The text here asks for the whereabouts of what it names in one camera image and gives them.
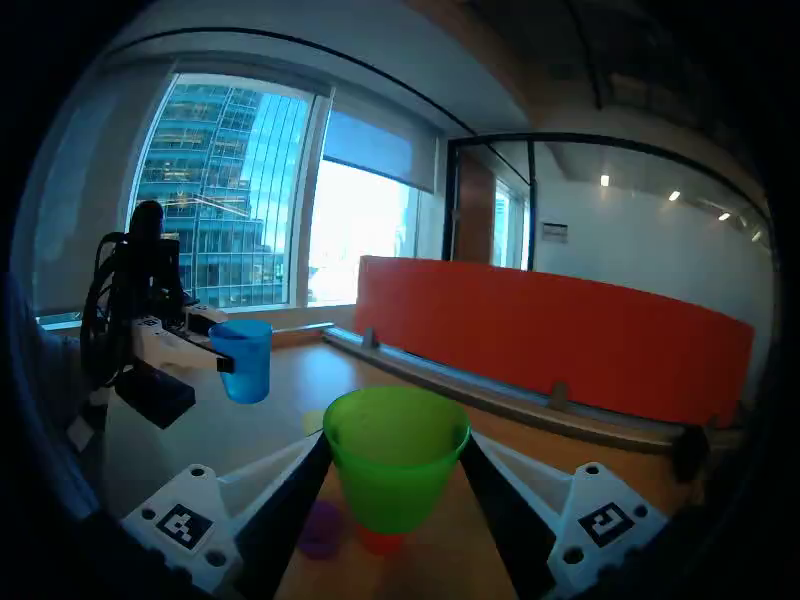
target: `window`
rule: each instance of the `window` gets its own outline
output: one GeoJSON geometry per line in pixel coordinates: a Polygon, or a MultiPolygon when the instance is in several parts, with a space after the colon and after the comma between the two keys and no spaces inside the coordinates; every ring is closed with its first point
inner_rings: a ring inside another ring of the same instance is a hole
{"type": "Polygon", "coordinates": [[[317,177],[309,302],[352,303],[362,256],[416,255],[416,188],[366,171],[323,160],[317,177]]]}
{"type": "Polygon", "coordinates": [[[164,207],[184,289],[225,308],[288,302],[283,279],[313,97],[218,75],[179,75],[153,125],[135,202],[164,207]]]}
{"type": "Polygon", "coordinates": [[[514,269],[528,268],[528,200],[495,180],[492,264],[514,269]]]}

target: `table surface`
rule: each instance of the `table surface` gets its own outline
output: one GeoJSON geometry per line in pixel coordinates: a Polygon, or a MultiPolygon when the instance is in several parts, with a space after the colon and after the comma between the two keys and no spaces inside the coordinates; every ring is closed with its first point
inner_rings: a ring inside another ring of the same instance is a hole
{"type": "MultiPolygon", "coordinates": [[[[270,394],[255,405],[228,400],[215,373],[172,373],[195,387],[197,405],[167,430],[157,430],[118,398],[110,403],[105,480],[117,514],[127,514],[188,464],[202,463],[222,475],[302,438],[309,417],[318,418],[342,394],[410,385],[322,342],[273,351],[270,394]]],[[[567,473],[591,461],[604,464],[667,515],[689,497],[689,487],[672,478],[666,456],[574,440],[465,409],[475,431],[567,473]]],[[[277,597],[514,597],[460,465],[433,514],[390,557],[372,556],[355,540],[333,466],[319,498],[346,515],[343,545],[327,561],[312,561],[295,551],[277,597]]]]}

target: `orange wall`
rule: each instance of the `orange wall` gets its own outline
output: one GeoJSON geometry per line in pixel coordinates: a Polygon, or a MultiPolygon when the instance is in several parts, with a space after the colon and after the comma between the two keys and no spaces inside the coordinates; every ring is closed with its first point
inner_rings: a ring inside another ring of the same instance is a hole
{"type": "Polygon", "coordinates": [[[355,329],[472,373],[660,421],[733,419],[753,329],[720,313],[584,279],[363,257],[355,329]]]}

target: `blue cup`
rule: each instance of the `blue cup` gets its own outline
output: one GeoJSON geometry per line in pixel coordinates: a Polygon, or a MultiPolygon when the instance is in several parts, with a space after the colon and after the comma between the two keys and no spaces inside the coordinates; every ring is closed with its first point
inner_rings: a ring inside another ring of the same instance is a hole
{"type": "Polygon", "coordinates": [[[217,323],[208,330],[211,346],[233,358],[233,373],[220,373],[228,397],[239,404],[261,402],[269,394],[272,325],[246,319],[217,323]]]}

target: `skyscraper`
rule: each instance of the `skyscraper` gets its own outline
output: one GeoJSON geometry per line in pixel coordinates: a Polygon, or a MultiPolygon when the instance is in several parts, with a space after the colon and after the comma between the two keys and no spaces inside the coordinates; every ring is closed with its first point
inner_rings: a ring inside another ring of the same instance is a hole
{"type": "Polygon", "coordinates": [[[184,289],[223,308],[287,301],[287,224],[308,114],[302,97],[237,82],[248,84],[178,77],[136,188],[137,203],[162,204],[165,233],[180,240],[184,289]]]}

